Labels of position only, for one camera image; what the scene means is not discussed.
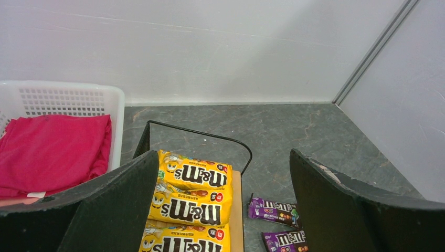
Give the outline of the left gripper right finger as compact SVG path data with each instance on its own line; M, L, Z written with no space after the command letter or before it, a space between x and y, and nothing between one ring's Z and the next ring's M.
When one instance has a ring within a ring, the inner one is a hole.
M311 251L444 251L444 203L372 186L297 149L290 174Z

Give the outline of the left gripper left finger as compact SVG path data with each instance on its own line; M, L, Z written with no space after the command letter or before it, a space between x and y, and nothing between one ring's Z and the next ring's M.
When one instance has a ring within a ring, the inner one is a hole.
M138 251L158 164L148 151L32 204L1 207L1 251Z

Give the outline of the purple candy bag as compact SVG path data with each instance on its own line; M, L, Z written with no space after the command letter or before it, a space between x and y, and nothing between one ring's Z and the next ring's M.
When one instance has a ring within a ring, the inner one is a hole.
M248 217L261 219L302 229L302 221L297 203L282 203L270 201L251 194L248 205Z
M283 231L261 233L264 246L268 252L305 252L309 251L305 232Z

